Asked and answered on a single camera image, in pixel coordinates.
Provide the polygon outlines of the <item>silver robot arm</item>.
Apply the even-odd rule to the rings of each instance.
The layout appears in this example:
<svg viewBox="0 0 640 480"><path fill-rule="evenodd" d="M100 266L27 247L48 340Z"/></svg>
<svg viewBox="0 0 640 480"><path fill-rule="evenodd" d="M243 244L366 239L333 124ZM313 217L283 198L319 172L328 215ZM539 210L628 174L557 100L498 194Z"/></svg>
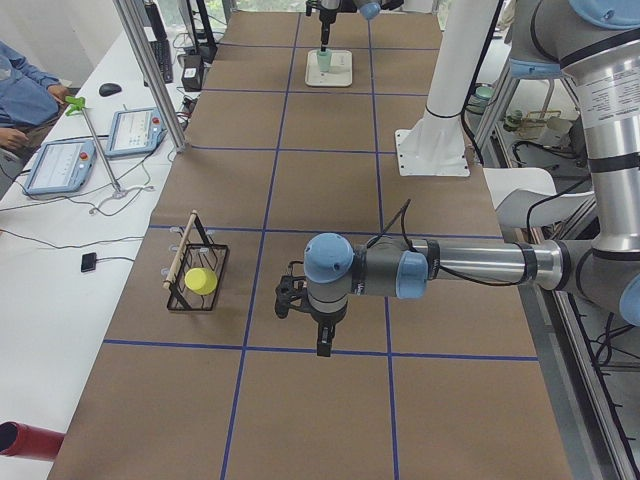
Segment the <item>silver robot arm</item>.
<svg viewBox="0 0 640 480"><path fill-rule="evenodd" d="M304 251L301 306L317 322L319 355L330 355L350 295L414 299L445 276L491 286L533 282L638 323L639 5L522 1L513 33L514 60L555 67L575 83L599 234L484 246L385 234L352 246L335 233L317 235Z"/></svg>
<svg viewBox="0 0 640 480"><path fill-rule="evenodd" d="M372 20L383 10L395 10L405 3L404 0L318 0L306 2L306 16L313 10L319 12L321 22L320 51L326 52L330 40L331 26L336 22L339 13L359 13L365 20Z"/></svg>

